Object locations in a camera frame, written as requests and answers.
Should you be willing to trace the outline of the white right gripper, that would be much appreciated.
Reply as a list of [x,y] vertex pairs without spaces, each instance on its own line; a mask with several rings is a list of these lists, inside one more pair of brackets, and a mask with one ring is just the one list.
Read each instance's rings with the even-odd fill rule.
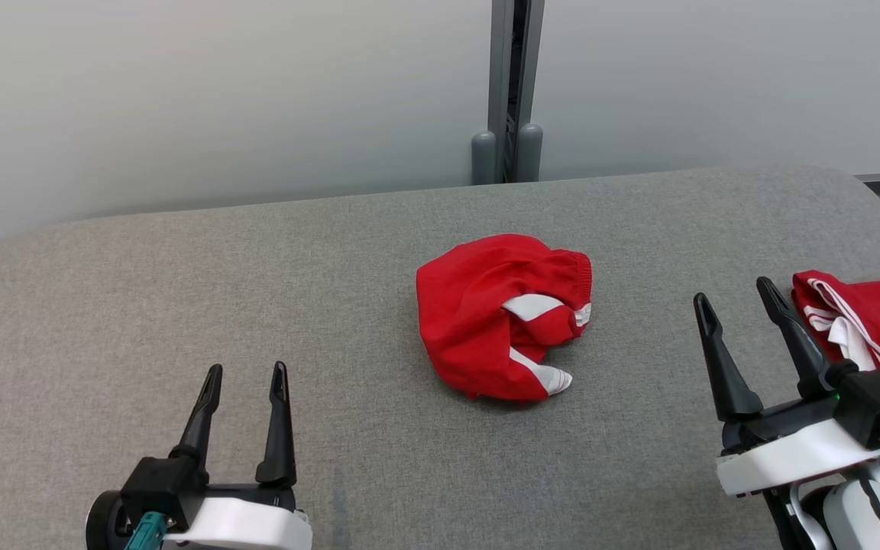
[[803,400],[764,409],[724,344],[723,325],[711,302],[705,293],[696,293],[700,345],[713,407],[723,422],[717,476],[724,493],[737,497],[769,490],[880,458],[880,448],[860,445],[834,420],[836,398],[827,397],[859,372],[858,365],[831,361],[772,279],[758,277],[755,288],[769,320],[785,339]]

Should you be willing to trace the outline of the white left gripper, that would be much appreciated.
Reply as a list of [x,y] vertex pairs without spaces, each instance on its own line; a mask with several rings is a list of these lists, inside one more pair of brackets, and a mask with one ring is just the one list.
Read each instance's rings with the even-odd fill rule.
[[[222,375],[220,364],[207,370],[180,442],[171,450],[172,458],[189,457],[198,464],[205,463]],[[297,507],[293,491],[297,472],[289,376],[280,360],[273,366],[268,396],[271,414],[264,459],[255,472],[256,483],[260,485],[212,485],[189,529],[165,536],[169,547],[312,550],[313,529],[307,514]]]

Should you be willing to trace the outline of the red shorts with white stripes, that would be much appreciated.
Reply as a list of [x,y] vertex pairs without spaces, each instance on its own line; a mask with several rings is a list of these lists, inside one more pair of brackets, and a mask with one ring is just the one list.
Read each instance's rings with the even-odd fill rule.
[[532,236],[453,247],[416,271],[419,333],[431,365],[470,398],[540,403],[572,376],[544,363],[591,317],[591,260]]

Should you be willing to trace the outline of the grey fabric sofa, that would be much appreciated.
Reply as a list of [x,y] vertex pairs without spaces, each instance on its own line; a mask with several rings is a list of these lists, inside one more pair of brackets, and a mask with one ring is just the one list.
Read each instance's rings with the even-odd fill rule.
[[[416,269],[532,235],[594,272],[572,373],[529,408],[440,380]],[[0,241],[0,550],[83,550],[95,498],[167,455],[224,367],[207,470],[249,483],[289,367],[315,550],[778,550],[715,475],[692,297],[767,404],[796,373],[755,279],[880,280],[880,199],[816,167],[659,172],[105,217]]]

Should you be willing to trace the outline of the grey partition post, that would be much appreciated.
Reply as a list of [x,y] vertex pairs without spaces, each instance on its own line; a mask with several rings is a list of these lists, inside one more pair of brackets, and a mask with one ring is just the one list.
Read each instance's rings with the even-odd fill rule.
[[532,121],[545,0],[492,0],[487,129],[471,140],[471,184],[535,182],[544,130]]

